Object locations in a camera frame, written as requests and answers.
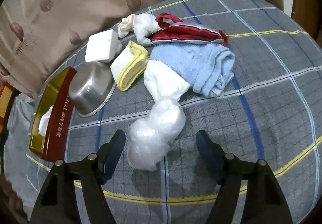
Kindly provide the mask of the red gold tin box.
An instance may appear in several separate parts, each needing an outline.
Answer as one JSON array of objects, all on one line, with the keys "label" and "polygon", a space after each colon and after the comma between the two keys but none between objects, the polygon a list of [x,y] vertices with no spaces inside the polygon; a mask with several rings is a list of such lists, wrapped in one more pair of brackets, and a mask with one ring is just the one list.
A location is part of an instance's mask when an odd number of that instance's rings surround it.
[{"label": "red gold tin box", "polygon": [[[69,85],[76,74],[71,66],[57,74],[46,85],[35,113],[29,150],[39,158],[56,162],[64,158],[67,132],[73,111],[68,95]],[[46,133],[39,133],[40,120],[47,111],[51,111]]]}]

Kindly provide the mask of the light blue towel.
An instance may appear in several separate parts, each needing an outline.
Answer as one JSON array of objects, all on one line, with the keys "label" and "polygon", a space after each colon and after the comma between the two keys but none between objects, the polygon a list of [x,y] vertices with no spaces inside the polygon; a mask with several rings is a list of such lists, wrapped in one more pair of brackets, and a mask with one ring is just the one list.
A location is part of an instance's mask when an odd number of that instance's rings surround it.
[{"label": "light blue towel", "polygon": [[155,46],[151,58],[161,61],[206,97],[222,95],[233,79],[235,54],[222,44],[165,43]]}]

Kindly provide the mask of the yellow white cloth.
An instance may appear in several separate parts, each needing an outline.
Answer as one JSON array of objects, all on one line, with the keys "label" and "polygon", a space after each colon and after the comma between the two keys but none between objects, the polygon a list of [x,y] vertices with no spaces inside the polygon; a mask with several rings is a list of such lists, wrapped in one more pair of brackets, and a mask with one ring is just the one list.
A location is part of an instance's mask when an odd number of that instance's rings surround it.
[{"label": "yellow white cloth", "polygon": [[145,71],[148,61],[149,52],[130,40],[110,66],[117,88],[121,91],[128,90]]}]

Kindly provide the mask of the cream scrunched cloth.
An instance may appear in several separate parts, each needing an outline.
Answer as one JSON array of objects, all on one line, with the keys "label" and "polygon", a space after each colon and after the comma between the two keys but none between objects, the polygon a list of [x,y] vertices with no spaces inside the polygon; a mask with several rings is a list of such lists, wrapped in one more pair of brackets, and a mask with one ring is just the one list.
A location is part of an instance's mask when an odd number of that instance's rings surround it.
[{"label": "cream scrunched cloth", "polygon": [[136,14],[131,14],[122,21],[117,26],[117,33],[119,38],[124,38],[129,32],[133,31],[134,23],[136,20]]}]

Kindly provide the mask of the red satin pouch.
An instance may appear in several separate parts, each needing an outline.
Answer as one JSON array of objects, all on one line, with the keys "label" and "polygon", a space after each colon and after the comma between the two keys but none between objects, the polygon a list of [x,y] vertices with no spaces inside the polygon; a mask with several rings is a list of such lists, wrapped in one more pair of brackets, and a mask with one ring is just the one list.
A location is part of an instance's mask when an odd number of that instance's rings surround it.
[{"label": "red satin pouch", "polygon": [[160,31],[151,37],[153,44],[160,43],[189,43],[189,44],[228,44],[228,36],[221,30],[214,30],[201,24],[183,22],[180,18],[162,13],[156,17]]}]

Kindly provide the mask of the white fluffy cloth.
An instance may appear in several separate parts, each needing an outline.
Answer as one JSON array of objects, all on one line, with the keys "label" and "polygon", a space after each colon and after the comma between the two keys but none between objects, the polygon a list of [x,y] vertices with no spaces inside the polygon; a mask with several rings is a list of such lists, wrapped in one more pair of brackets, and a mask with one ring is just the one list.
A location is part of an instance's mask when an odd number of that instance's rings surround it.
[{"label": "white fluffy cloth", "polygon": [[140,45],[152,45],[149,36],[157,33],[161,29],[156,21],[156,17],[152,14],[142,13],[135,17],[133,31]]}]

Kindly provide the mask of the white sock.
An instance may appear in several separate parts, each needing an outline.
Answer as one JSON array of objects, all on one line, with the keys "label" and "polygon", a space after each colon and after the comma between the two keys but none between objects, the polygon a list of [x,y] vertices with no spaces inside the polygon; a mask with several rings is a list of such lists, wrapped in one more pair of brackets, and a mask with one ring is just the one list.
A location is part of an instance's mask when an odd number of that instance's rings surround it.
[{"label": "white sock", "polygon": [[163,97],[177,101],[190,84],[161,61],[149,60],[143,73],[143,82],[155,102]]}]

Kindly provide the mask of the translucent plastic cover sheet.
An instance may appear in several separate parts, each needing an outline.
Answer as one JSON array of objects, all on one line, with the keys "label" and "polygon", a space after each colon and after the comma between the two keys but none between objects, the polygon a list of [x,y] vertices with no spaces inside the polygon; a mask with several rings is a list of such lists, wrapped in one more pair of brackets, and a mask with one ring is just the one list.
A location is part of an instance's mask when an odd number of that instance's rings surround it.
[{"label": "translucent plastic cover sheet", "polygon": [[4,175],[22,199],[24,210],[32,210],[38,189],[28,177],[28,131],[34,109],[33,99],[25,94],[15,97],[8,119],[8,139],[4,145]]}]

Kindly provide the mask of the grey plaid bed sheet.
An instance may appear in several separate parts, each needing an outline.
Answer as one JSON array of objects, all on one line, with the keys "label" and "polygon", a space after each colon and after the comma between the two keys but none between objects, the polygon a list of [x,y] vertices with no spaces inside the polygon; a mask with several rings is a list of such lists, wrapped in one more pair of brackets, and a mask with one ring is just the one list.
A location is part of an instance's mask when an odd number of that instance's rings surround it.
[{"label": "grey plaid bed sheet", "polygon": [[[198,130],[239,159],[265,159],[299,223],[321,197],[321,48],[287,15],[262,0],[166,0],[141,9],[224,31],[235,77],[220,99],[191,90],[181,96],[186,124],[153,172],[127,160],[127,145],[103,186],[117,223],[205,223],[219,190],[195,145]],[[139,77],[117,88],[91,117],[74,110],[64,159],[96,152],[117,129],[148,115],[154,101]],[[28,151],[28,177],[38,189],[52,163]]]}]

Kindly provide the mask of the orange yellow cardboard box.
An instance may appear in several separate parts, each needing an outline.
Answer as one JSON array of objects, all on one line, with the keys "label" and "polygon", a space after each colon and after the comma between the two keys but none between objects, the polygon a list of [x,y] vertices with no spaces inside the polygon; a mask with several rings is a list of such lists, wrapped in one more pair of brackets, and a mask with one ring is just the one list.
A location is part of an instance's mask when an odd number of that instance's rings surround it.
[{"label": "orange yellow cardboard box", "polygon": [[8,82],[4,82],[1,85],[1,97],[0,97],[0,117],[1,117],[1,132],[4,128],[4,122],[6,114],[10,111],[10,104],[14,99],[16,89]]}]

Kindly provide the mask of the stainless steel bowl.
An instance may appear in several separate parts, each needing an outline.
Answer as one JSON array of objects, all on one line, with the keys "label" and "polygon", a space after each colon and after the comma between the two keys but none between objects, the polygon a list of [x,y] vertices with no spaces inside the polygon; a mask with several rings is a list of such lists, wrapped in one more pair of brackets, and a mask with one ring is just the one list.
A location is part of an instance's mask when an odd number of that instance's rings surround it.
[{"label": "stainless steel bowl", "polygon": [[81,117],[96,114],[110,99],[116,83],[108,64],[82,64],[69,85],[69,97]]}]

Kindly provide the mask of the brown wooden door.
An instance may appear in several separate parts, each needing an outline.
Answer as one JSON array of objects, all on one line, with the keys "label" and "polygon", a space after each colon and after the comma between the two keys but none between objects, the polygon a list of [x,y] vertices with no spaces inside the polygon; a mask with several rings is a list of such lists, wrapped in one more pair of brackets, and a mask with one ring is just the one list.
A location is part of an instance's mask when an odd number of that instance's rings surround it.
[{"label": "brown wooden door", "polygon": [[291,17],[314,40],[317,40],[321,29],[321,12],[318,0],[293,0]]}]

